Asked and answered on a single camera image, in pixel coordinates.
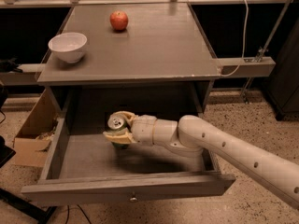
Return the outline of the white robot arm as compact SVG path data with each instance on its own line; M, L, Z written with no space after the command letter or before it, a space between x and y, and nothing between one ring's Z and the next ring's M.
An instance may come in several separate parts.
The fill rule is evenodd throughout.
M299 209L299 165L221 131L209 122L185 115L178 121L119 111L110 115L107 140L114 144L160 146L185 157L212 151Z

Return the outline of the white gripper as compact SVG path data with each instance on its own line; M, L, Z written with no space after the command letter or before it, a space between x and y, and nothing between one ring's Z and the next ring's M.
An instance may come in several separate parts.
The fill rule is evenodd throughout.
M121 118L126 124L131 125L131 133L124 134L103 132L104 137L112 142L121 145L129 145L135 142L143 145L153 145L153 130L157 120L154 116L142 115L137 116L133 112L118 111L113 113L113 116Z

